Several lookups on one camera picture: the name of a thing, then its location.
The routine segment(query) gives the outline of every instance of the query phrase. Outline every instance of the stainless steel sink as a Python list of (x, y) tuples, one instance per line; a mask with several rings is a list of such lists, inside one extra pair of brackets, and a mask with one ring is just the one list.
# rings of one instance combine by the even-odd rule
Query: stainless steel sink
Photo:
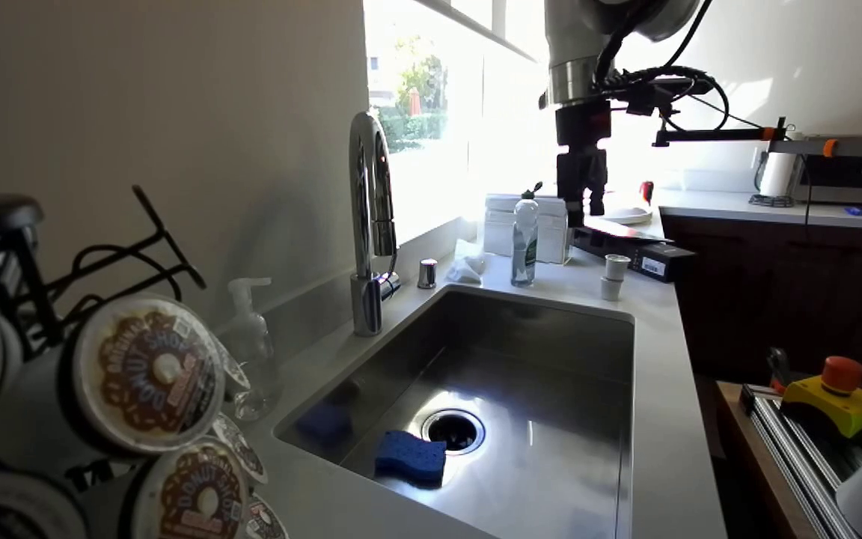
[[(277, 437), (493, 536), (621, 536), (632, 346), (629, 315), (451, 288)], [(445, 440), (443, 481), (373, 475), (384, 430)]]

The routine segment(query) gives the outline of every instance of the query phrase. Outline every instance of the white countertop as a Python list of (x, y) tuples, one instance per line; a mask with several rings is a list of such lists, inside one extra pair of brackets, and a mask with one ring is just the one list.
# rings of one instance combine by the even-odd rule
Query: white countertop
[[(632, 409), (632, 530), (635, 539), (716, 539), (723, 536), (716, 475), (696, 406), (677, 292), (647, 274), (629, 274), (621, 295), (598, 292), (602, 262), (578, 255), (575, 262), (538, 262), (532, 288), (509, 288), (509, 256), (491, 256), (484, 288), (559, 301), (615, 307), (635, 318), (635, 409)], [(488, 536), (403, 499), (384, 485), (321, 461), (276, 437), (276, 424), (318, 398), (328, 380), (351, 373), (367, 350), (379, 346), (400, 321), (415, 315), (437, 291), (403, 283), (384, 301), (376, 337), (351, 336), (351, 322), (283, 362), (276, 409), (247, 427), (270, 466), (259, 493), (277, 508), (292, 539), (476, 539)]]
[(756, 207), (743, 192), (656, 192), (660, 216), (687, 219), (728, 219), (728, 220), (773, 220), (773, 225), (812, 225), (812, 226), (862, 226), (862, 216), (846, 216), (844, 207), (792, 204)]

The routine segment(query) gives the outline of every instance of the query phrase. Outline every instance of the white wall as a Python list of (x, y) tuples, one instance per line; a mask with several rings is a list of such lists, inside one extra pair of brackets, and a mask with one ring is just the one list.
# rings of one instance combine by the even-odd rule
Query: white wall
[(273, 301), (340, 273), (366, 105), (352, 0), (0, 0), (0, 192), (45, 207), (47, 274), (149, 231), (131, 181), (211, 292), (259, 273)]
[[(629, 38), (618, 66), (656, 66), (677, 42), (680, 35), (660, 45)], [(862, 0), (716, 0), (680, 63), (716, 75), (738, 115), (788, 115), (804, 135), (862, 135)], [(615, 178), (651, 172), (665, 181), (747, 187), (753, 145), (677, 142), (615, 163)]]

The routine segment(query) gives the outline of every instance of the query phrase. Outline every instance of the window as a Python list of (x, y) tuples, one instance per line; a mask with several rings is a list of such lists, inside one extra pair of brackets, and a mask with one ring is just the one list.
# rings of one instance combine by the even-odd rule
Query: window
[[(451, 8), (481, 23), (499, 3), (451, 0)], [(541, 35), (541, 20), (530, 33), (523, 18), (506, 20)], [(554, 115), (538, 111), (544, 63), (419, 0), (366, 0), (366, 33), (367, 99), (390, 138), (400, 238), (478, 213), (488, 192), (554, 184)]]

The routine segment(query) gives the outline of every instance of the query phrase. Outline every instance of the kitchen cabinet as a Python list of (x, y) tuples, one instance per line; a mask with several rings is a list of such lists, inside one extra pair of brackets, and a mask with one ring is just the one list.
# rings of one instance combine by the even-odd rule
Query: kitchen cabinet
[(677, 282), (696, 373), (762, 383), (770, 346), (800, 371), (862, 359), (862, 231), (668, 216), (665, 234), (696, 250)]

